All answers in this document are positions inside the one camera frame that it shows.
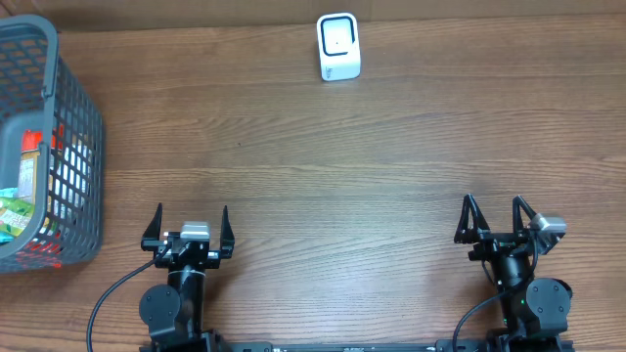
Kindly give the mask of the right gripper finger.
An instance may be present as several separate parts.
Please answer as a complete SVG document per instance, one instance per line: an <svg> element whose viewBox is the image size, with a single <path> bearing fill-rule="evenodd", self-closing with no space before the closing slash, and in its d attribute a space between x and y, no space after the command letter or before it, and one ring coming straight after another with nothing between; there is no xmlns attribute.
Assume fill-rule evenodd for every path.
<svg viewBox="0 0 626 352"><path fill-rule="evenodd" d="M530 221L536 216L535 210L526 202L522 196L513 198L513 232L516 235L528 234L529 226L522 221L522 214L525 214Z"/></svg>
<svg viewBox="0 0 626 352"><path fill-rule="evenodd" d="M490 227L484 218L474 196L464 196L461 216L454 236L454 243L471 244L484 240Z"/></svg>

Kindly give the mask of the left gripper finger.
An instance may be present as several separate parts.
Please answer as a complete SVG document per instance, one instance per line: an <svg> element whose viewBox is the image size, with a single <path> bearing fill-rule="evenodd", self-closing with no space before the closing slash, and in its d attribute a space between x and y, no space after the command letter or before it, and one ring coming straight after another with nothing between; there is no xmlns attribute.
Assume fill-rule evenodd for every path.
<svg viewBox="0 0 626 352"><path fill-rule="evenodd" d="M157 208L153 219L145 230L141 238L141 249L144 251L157 251L162 245L160 237L162 219L162 204L160 203Z"/></svg>
<svg viewBox="0 0 626 352"><path fill-rule="evenodd" d="M235 248L235 236L229 220L228 207L224 206L220 230L220 254L221 258L231 258Z"/></svg>

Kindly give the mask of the green snack packet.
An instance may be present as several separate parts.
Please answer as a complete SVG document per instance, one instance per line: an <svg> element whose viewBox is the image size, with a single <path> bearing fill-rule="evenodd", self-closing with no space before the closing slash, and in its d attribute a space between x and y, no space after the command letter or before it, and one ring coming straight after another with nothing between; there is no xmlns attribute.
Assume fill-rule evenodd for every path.
<svg viewBox="0 0 626 352"><path fill-rule="evenodd" d="M1 244L19 237L35 210L33 194L21 195L17 188L1 190Z"/></svg>

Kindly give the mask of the orange spaghetti packet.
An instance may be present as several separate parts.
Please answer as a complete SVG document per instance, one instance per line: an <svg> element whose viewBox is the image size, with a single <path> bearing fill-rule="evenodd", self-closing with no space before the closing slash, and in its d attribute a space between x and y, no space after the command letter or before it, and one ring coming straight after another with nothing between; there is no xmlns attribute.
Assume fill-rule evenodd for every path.
<svg viewBox="0 0 626 352"><path fill-rule="evenodd" d="M53 129L50 161L50 172L59 172L60 161L55 155L60 155L63 148L62 138L65 128ZM30 204L36 204L37 164L40 157L39 143L43 140L41 131L25 130L22 135L22 156L20 164L20 178L17 198Z"/></svg>

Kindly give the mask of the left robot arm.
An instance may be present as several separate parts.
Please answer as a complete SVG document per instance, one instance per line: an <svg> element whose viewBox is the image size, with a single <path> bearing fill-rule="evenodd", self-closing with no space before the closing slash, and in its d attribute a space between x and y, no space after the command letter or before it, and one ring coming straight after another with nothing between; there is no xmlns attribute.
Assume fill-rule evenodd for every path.
<svg viewBox="0 0 626 352"><path fill-rule="evenodd" d="M141 238L153 254L151 265L167 271L167 283L149 288L139 302L151 343L144 351L226 352L232 347L215 329L203 327L206 272L233 255L235 236L227 208L222 211L219 247L210 247L209 224L190 221L178 232L161 230L162 206Z"/></svg>

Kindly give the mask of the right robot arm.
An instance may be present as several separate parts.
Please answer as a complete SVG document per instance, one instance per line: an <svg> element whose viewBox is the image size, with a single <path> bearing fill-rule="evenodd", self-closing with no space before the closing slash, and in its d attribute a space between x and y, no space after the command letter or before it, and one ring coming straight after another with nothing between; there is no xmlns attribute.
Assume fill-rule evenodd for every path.
<svg viewBox="0 0 626 352"><path fill-rule="evenodd" d="M496 294L473 306L456 324L453 351L571 351L573 343L560 335L568 330L573 290L560 279L535 276L539 257L565 236L567 225L558 215L535 211L523 197L513 198L513 229L490 229L475 198L464 196L455 243L470 244L468 257L481 264ZM481 309L499 303L504 326L489 330L482 340L461 340L466 321Z"/></svg>

